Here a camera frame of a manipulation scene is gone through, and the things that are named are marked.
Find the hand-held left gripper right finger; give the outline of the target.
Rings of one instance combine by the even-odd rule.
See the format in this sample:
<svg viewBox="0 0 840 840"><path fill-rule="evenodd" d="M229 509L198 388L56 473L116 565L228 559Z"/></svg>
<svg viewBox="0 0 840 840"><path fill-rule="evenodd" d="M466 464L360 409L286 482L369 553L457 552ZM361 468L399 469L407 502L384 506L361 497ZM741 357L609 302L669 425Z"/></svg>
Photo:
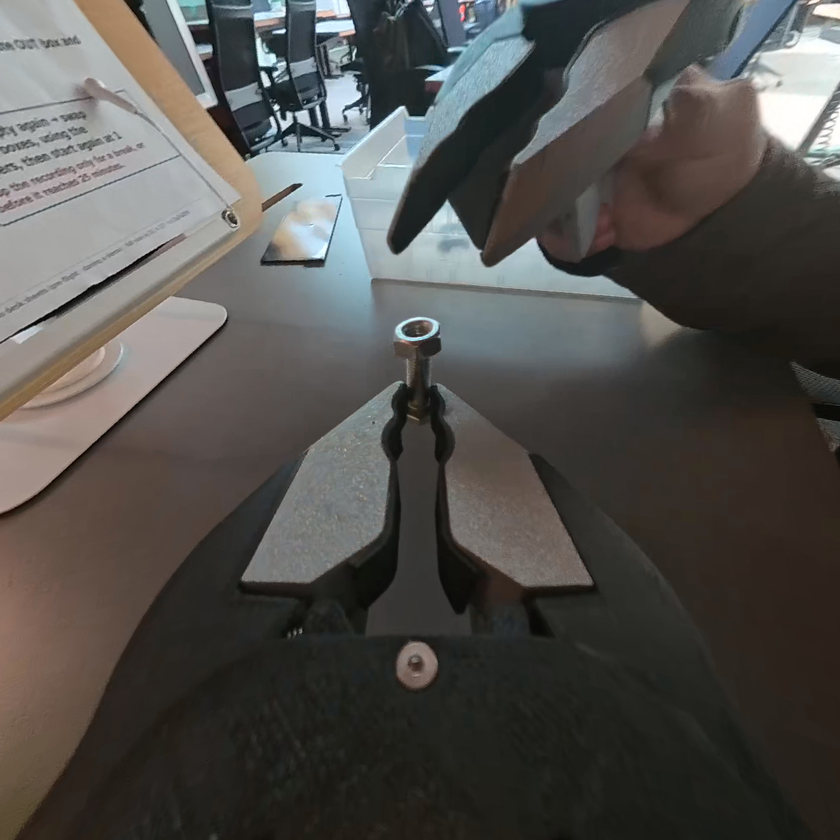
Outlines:
<svg viewBox="0 0 840 840"><path fill-rule="evenodd" d="M594 589L529 452L448 388L430 400L437 569L455 612Z"/></svg>

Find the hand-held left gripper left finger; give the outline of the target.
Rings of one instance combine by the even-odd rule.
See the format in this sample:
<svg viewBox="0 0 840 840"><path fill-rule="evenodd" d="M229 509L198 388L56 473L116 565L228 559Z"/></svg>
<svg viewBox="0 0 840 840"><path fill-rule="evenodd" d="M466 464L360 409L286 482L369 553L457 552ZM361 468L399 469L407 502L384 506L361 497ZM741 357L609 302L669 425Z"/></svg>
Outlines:
<svg viewBox="0 0 840 840"><path fill-rule="evenodd" d="M244 591L368 609L396 572L403 384L395 382L303 456L240 578Z"/></svg>

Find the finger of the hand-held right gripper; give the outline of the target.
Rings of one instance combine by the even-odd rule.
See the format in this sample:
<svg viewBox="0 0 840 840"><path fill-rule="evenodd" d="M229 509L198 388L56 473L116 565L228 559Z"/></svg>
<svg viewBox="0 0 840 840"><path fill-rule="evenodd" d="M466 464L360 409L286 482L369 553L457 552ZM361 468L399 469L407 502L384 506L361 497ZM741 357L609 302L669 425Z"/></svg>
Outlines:
<svg viewBox="0 0 840 840"><path fill-rule="evenodd" d="M739 30L744 2L662 1L616 17L589 33L563 74L565 90L541 90L509 174L481 261L495 266L554 221L566 226L576 259L591 246L617 162L651 123L676 77L654 86L668 56L686 67L724 52ZM621 90L584 82L601 58L634 77Z"/></svg>
<svg viewBox="0 0 840 840"><path fill-rule="evenodd" d="M509 9L449 68L397 204L387 244L401 254L449 204L483 249L510 164L540 98L540 59Z"/></svg>

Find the silver hex bolt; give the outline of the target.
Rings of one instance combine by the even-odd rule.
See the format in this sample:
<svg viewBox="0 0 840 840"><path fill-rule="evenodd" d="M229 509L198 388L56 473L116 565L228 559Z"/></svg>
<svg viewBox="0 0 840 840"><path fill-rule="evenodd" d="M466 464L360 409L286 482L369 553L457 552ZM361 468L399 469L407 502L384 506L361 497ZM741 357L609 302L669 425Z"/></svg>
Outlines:
<svg viewBox="0 0 840 840"><path fill-rule="evenodd" d="M406 415L422 424L432 411L432 358L418 348L405 352L405 357Z"/></svg>

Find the silver hex nut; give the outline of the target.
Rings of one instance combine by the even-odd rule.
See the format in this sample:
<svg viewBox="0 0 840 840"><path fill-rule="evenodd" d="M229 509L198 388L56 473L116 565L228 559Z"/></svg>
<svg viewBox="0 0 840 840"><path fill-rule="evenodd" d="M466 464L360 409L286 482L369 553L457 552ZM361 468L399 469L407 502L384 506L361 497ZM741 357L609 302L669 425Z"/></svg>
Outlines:
<svg viewBox="0 0 840 840"><path fill-rule="evenodd" d="M433 318L414 317L398 323L394 330L393 349L407 361L429 360L442 349L440 324Z"/></svg>

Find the person's right forearm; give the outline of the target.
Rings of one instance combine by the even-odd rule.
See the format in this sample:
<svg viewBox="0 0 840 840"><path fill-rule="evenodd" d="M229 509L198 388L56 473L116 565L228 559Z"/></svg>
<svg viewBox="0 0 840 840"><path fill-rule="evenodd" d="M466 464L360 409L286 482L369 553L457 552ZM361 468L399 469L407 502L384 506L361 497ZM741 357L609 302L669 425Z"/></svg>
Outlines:
<svg viewBox="0 0 840 840"><path fill-rule="evenodd" d="M607 277L681 326L838 377L838 181L775 139L749 184L667 245L579 263L539 248L553 268Z"/></svg>

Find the person's right hand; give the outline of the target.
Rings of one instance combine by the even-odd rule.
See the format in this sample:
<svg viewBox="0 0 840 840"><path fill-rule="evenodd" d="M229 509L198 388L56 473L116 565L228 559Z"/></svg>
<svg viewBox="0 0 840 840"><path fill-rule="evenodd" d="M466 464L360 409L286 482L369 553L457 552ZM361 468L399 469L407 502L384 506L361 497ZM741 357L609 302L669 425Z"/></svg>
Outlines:
<svg viewBox="0 0 840 840"><path fill-rule="evenodd" d="M687 68L661 123L617 163L586 257L611 247L643 253L687 234L751 182L769 141L750 80Z"/></svg>

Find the black hanging jacket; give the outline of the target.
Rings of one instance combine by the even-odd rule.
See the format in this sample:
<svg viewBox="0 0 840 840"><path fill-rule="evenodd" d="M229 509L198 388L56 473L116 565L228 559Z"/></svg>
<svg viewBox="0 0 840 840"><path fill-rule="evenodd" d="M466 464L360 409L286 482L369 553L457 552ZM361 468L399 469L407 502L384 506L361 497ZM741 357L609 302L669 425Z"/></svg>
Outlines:
<svg viewBox="0 0 840 840"><path fill-rule="evenodd" d="M404 107L421 118L434 94L426 80L448 64L444 39L420 1L349 1L371 100L372 128Z"/></svg>

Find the clear plastic bin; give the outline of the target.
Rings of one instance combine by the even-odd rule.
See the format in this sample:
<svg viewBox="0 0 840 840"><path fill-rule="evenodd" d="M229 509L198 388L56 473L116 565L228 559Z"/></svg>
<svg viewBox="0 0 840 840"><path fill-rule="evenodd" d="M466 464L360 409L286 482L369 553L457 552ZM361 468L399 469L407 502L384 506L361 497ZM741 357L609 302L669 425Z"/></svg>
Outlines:
<svg viewBox="0 0 840 840"><path fill-rule="evenodd" d="M484 266L449 204L437 212L407 250L393 254L386 243L387 232L425 133L424 118L412 117L399 108L341 161L345 192L373 280L636 299L629 290L603 276L573 276L552 268L534 242L497 266Z"/></svg>

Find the black office chair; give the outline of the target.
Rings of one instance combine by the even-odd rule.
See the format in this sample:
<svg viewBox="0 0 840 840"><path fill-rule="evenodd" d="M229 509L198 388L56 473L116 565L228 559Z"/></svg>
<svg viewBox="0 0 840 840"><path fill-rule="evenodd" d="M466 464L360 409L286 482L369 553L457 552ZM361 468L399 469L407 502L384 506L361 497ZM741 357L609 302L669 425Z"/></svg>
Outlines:
<svg viewBox="0 0 840 840"><path fill-rule="evenodd" d="M206 1L220 103L227 107L244 158L277 142L279 124L261 75L253 4Z"/></svg>
<svg viewBox="0 0 840 840"><path fill-rule="evenodd" d="M316 2L289 1L285 32L273 30L260 36L263 45L277 58L267 70L267 90L280 119L290 118L290 124L278 135L282 146L287 146L292 136L297 151L301 151L302 138L311 136L340 151L334 131L318 122L318 112L325 113L327 89L317 57L316 26Z"/></svg>

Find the flat black plate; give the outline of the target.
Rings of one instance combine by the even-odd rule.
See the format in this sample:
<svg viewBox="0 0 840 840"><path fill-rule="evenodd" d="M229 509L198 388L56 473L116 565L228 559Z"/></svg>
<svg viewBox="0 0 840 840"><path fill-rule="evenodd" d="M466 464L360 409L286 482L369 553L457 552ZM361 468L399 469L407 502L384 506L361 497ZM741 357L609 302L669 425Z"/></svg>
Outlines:
<svg viewBox="0 0 840 840"><path fill-rule="evenodd" d="M329 254L342 206L340 194L300 200L280 221L262 266L322 266Z"/></svg>

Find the white tablet stand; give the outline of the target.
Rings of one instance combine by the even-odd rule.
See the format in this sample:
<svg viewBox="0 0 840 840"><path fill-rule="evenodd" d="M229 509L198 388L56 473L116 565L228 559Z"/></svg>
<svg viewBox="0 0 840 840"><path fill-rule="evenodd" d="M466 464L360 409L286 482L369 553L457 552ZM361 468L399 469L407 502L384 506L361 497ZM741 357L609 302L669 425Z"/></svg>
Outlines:
<svg viewBox="0 0 840 840"><path fill-rule="evenodd" d="M170 297L8 415L1 424L1 513L48 488L227 316L215 303Z"/></svg>

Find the wooden instruction board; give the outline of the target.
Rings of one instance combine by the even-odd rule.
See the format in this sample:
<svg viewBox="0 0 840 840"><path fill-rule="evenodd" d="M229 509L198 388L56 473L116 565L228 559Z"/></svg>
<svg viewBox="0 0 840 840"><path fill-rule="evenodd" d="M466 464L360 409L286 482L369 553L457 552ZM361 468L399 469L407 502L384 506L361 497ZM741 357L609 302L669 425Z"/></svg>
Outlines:
<svg viewBox="0 0 840 840"><path fill-rule="evenodd" d="M256 230L256 179L124 2L76 2L201 158L232 186L240 227L209 223L179 235L65 306L2 340L2 418L149 313Z"/></svg>

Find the computer monitor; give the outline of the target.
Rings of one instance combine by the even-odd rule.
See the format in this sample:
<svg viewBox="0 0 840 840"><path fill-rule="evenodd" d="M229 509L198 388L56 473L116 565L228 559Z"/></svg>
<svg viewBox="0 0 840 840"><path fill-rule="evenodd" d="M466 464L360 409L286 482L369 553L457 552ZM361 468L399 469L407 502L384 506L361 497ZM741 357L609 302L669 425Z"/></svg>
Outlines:
<svg viewBox="0 0 840 840"><path fill-rule="evenodd" d="M205 110L216 107L214 86L207 75L195 39L176 1L142 1L150 34Z"/></svg>

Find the printed instruction sheet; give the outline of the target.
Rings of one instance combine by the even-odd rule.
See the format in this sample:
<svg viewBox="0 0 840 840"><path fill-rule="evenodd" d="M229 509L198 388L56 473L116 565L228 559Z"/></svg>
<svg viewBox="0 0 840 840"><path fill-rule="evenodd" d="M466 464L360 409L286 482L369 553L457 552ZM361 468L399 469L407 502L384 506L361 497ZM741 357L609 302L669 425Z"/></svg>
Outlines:
<svg viewBox="0 0 840 840"><path fill-rule="evenodd" d="M7 340L239 194L76 2L1 6L1 330Z"/></svg>

